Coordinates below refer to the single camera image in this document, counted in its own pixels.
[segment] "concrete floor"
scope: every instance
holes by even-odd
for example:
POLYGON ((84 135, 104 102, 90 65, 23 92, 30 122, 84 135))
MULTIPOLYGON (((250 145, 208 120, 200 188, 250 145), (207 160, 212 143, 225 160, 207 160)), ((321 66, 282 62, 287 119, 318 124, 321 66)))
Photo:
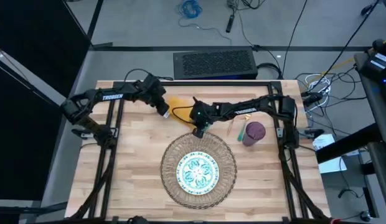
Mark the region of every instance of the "concrete floor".
MULTIPOLYGON (((194 27, 179 27, 179 15, 175 13, 175 6, 180 0, 106 0, 103 4, 92 42, 101 44, 113 42, 115 46, 182 46, 182 45, 228 45, 229 42, 221 38, 215 31, 198 30, 194 27)), ((293 46, 342 46, 360 24, 360 10, 370 4, 371 0, 309 0, 297 27, 293 46)), ((70 2, 79 23, 87 31, 92 19, 97 1, 82 0, 70 2)), ((304 0, 267 0, 258 10, 241 12, 247 37, 254 44, 260 45, 288 45, 294 24, 299 16, 304 0)), ((216 27, 226 35, 225 26, 230 11, 224 0, 199 0, 203 13, 191 22, 202 27, 216 27)), ((247 45, 242 36, 239 18, 235 19, 230 34, 232 45, 247 45)), ((369 46, 378 38, 386 39, 386 9, 377 6, 362 29, 352 40, 351 45, 369 46)), ((89 52, 77 85, 76 92, 83 92, 93 88, 97 80, 121 80, 125 73, 132 68, 144 68, 155 75, 173 77, 173 52, 89 52)), ((279 63, 283 64, 285 52, 272 52, 280 55, 279 63)), ((320 73, 327 70, 339 52, 289 52, 286 61, 285 78, 294 79, 300 73, 320 73)), ((346 52, 340 62, 353 56, 355 52, 346 52)), ((267 52, 254 53, 257 63, 272 62, 274 60, 267 52)), ((350 63, 333 72, 343 72, 351 68, 350 63)), ((356 72, 352 76, 359 80, 356 72)), ((142 73, 136 72, 129 79, 143 78, 142 73)), ((268 70, 260 70, 257 79, 275 79, 276 74, 268 70)), ((348 94, 352 84, 336 81, 332 85, 331 95, 343 97, 348 94)), ((351 97, 364 96, 359 83, 351 97)), ((333 125, 347 133, 353 133, 374 122, 369 104, 366 100, 341 103, 330 107, 327 113, 333 125)), ((319 123, 329 126, 326 118, 313 116, 319 123)), ((329 128, 314 124, 314 128, 323 128, 331 133, 329 128)), ((62 143, 57 151, 51 176, 45 192, 43 205, 62 202, 68 199, 71 188, 73 171, 78 159, 79 139, 70 132, 71 125, 67 125, 62 143)), ((348 182, 357 182, 347 177, 348 182)), ((343 188, 341 178, 324 177, 326 194, 334 217, 344 218, 359 214, 367 209, 364 198, 353 198, 346 194, 338 199, 337 194, 343 188)), ((368 176, 370 188, 377 202, 380 218, 371 223, 386 223, 386 209, 377 178, 368 176)), ((352 184, 358 194, 361 188, 352 184)), ((39 220, 61 218, 64 213, 40 217, 39 220)), ((358 222, 358 217, 349 221, 358 222)))

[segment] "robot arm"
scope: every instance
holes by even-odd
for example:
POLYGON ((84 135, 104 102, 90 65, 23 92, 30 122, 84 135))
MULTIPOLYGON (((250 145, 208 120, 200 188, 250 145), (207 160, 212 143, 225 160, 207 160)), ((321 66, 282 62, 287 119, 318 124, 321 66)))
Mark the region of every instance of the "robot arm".
POLYGON ((93 134, 98 145, 105 148, 114 146, 115 138, 110 127, 100 125, 89 117, 92 108, 99 102, 124 99, 135 102, 140 100, 155 107, 157 112, 164 117, 168 117, 169 106, 162 97, 166 90, 161 82, 153 76, 148 76, 141 82, 137 80, 133 83, 124 83, 119 88, 106 88, 98 90, 87 90, 85 93, 72 96, 65 100, 60 106, 65 117, 72 123, 83 126, 93 134))
POLYGON ((235 104, 231 103, 213 103, 211 106, 198 101, 194 98, 194 105, 190 113, 190 118, 193 120, 193 125, 196 128, 193 134, 202 138, 204 129, 207 125, 213 124, 215 121, 228 121, 236 117, 236 115, 261 111, 268 113, 273 118, 283 121, 284 124, 284 143, 285 146, 298 147, 298 132, 294 124, 294 115, 296 116, 295 100, 289 96, 283 95, 266 95, 257 99, 252 99, 235 104), (278 110, 275 110, 270 104, 278 101, 278 110))

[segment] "blue patterned plate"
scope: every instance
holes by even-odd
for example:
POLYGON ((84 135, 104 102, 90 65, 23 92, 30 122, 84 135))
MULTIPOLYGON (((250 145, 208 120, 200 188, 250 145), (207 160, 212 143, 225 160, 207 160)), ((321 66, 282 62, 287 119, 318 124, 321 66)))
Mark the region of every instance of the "blue patterned plate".
POLYGON ((178 163, 178 184, 189 194, 203 195, 210 192, 219 179, 217 162, 204 152, 190 152, 178 163))

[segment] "woven basket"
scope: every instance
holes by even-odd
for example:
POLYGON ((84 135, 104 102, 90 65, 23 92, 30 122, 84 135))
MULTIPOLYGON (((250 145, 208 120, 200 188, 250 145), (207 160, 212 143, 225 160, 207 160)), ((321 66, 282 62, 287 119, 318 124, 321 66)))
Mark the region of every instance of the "woven basket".
POLYGON ((223 201, 236 182, 237 166, 235 158, 218 136, 205 133, 202 139, 193 134, 184 134, 175 139, 166 149, 160 167, 161 180, 169 196, 178 204, 187 208, 205 209, 218 205, 223 201), (190 152, 205 152, 218 164, 219 180, 217 185, 203 195, 187 193, 178 184, 176 168, 179 161, 190 152))

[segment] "wooden table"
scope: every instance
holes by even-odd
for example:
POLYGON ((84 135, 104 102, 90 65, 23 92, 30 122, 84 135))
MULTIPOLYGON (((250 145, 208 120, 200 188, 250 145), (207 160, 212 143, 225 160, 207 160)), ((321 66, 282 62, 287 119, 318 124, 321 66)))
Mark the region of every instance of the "wooden table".
MULTIPOLYGON (((298 128, 307 127, 298 83, 281 81, 283 94, 294 98, 298 106, 298 128)), ((113 81, 99 81, 97 88, 111 88, 113 81)), ((178 96, 191 101, 192 97, 206 102, 237 103, 268 94, 262 86, 166 86, 165 99, 178 96)), ((109 102, 97 104, 90 115, 98 123, 105 123, 109 102)), ((115 125, 118 102, 115 104, 112 125, 115 125)), ((237 179, 231 194, 218 206, 206 210, 184 208, 174 202, 161 183, 161 157, 171 143, 190 128, 180 122, 165 119, 156 110, 142 102, 125 102, 121 120, 115 169, 111 184, 107 218, 119 216, 126 220, 141 215, 148 220, 207 220, 207 221, 280 221, 290 217, 278 158, 278 146, 272 118, 266 113, 253 113, 250 121, 259 121, 266 128, 266 136, 252 147, 237 141, 244 115, 237 116, 230 134, 231 121, 214 123, 209 132, 221 137, 231 148, 237 163, 237 179)), ((301 145, 312 147, 311 141, 301 145)), ((81 149, 77 170, 67 205, 66 217, 74 214, 93 188, 100 148, 89 145, 81 149)), ((296 150, 303 187, 313 202, 329 216, 321 175, 314 152, 296 150)), ((100 214, 101 196, 98 197, 96 216, 100 214)), ((301 216, 297 194, 293 189, 297 216, 301 216)))

